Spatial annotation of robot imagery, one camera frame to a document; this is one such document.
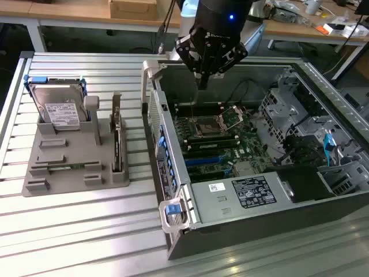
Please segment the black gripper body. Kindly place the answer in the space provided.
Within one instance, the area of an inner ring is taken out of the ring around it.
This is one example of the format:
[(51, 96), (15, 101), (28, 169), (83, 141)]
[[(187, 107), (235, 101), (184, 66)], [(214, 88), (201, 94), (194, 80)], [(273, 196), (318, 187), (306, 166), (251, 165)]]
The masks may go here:
[(213, 72), (215, 60), (240, 42), (252, 1), (199, 1), (192, 41), (203, 59), (203, 70)]

